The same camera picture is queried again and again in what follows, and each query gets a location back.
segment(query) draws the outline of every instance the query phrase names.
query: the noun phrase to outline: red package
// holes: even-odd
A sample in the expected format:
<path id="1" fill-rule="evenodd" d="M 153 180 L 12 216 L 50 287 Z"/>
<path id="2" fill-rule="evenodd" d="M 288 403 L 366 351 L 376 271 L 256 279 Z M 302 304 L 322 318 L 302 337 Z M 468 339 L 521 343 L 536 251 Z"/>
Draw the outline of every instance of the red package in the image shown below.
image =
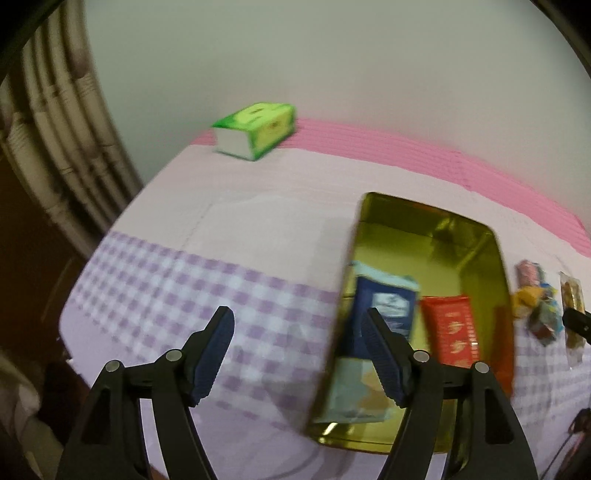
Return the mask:
<path id="1" fill-rule="evenodd" d="M 470 368 L 480 360 L 470 298 L 423 297 L 421 309 L 431 350 L 442 364 Z"/>

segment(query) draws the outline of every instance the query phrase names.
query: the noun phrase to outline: tissue box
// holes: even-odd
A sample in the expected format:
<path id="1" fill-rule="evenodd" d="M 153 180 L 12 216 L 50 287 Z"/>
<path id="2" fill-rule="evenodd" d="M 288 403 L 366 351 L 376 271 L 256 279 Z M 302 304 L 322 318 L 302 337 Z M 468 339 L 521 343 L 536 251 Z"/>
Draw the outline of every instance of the tissue box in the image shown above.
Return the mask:
<path id="1" fill-rule="evenodd" d="M 217 151 L 258 160 L 296 129 L 296 109 L 288 103 L 255 103 L 212 125 Z"/>

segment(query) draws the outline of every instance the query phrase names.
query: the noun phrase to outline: snack wrapper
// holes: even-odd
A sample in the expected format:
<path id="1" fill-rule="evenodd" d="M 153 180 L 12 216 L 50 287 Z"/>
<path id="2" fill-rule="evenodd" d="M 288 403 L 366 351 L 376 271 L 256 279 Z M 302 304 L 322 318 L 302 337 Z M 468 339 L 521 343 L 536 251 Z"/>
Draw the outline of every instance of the snack wrapper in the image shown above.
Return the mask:
<path id="1" fill-rule="evenodd" d="M 361 337 L 361 319 L 368 309 L 375 307 L 388 328 L 410 337 L 418 283 L 411 277 L 390 275 L 361 262 L 353 262 L 357 288 L 353 300 L 351 321 L 345 337 L 345 355 L 370 359 Z"/>
<path id="2" fill-rule="evenodd" d="M 386 397 L 361 336 L 361 320 L 378 309 L 393 332 L 410 337 L 419 285 L 411 277 L 391 275 L 354 261 L 355 298 L 337 351 L 335 370 L 319 423 L 373 423 L 389 418 L 393 402 Z"/>
<path id="3" fill-rule="evenodd" d="M 470 298 L 423 297 L 421 308 L 431 350 L 442 364 L 469 368 L 480 360 Z"/>
<path id="4" fill-rule="evenodd" d="M 560 272 L 560 293 L 564 309 L 572 308 L 585 313 L 583 291 L 579 280 Z M 566 331 L 566 356 L 569 367 L 573 368 L 583 363 L 585 339 L 568 328 L 564 330 Z"/>
<path id="5" fill-rule="evenodd" d="M 539 265 L 530 262 L 529 260 L 522 260 L 516 266 L 517 281 L 520 287 L 539 287 L 540 286 L 540 272 Z"/>

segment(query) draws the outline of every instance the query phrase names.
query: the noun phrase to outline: black cable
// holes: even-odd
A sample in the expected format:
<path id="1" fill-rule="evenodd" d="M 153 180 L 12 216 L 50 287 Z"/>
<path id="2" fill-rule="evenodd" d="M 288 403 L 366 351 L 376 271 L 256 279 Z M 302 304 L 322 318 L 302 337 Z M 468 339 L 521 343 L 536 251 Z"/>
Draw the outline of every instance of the black cable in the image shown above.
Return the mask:
<path id="1" fill-rule="evenodd" d="M 554 455 L 554 458 L 552 458 L 552 461 L 550 462 L 550 464 L 548 465 L 548 468 L 546 470 L 544 470 L 544 473 L 542 473 L 542 476 L 540 477 L 540 480 L 543 480 L 543 478 L 546 476 L 546 474 L 548 473 L 548 471 L 550 470 L 550 467 L 552 467 L 552 465 L 554 464 L 554 462 L 556 461 L 556 459 L 558 458 L 558 455 L 560 455 L 560 452 L 562 452 L 562 450 L 564 449 L 564 447 L 566 447 L 566 444 L 569 442 L 569 440 L 573 437 L 573 433 L 570 433 L 569 436 L 567 437 L 567 439 L 564 441 L 564 443 L 562 444 L 562 446 L 558 449 L 558 452 L 556 452 L 556 455 Z"/>

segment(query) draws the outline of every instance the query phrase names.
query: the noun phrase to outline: purple checkered cloth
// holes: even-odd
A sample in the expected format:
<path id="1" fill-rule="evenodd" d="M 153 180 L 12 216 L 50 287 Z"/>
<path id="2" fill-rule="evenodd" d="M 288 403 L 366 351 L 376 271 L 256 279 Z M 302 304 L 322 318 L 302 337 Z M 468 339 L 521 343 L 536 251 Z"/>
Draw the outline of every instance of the purple checkered cloth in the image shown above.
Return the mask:
<path id="1" fill-rule="evenodd" d="M 561 414 L 589 406 L 591 396 L 591 351 L 585 347 L 583 363 L 570 370 L 564 332 L 543 346 L 527 329 L 515 322 L 515 376 L 511 401 L 523 426 L 549 421 Z"/>
<path id="2" fill-rule="evenodd" d="M 324 369 L 337 294 L 110 232 L 69 298 L 138 363 L 202 330 L 220 305 L 235 334 L 210 397 L 299 427 Z"/>

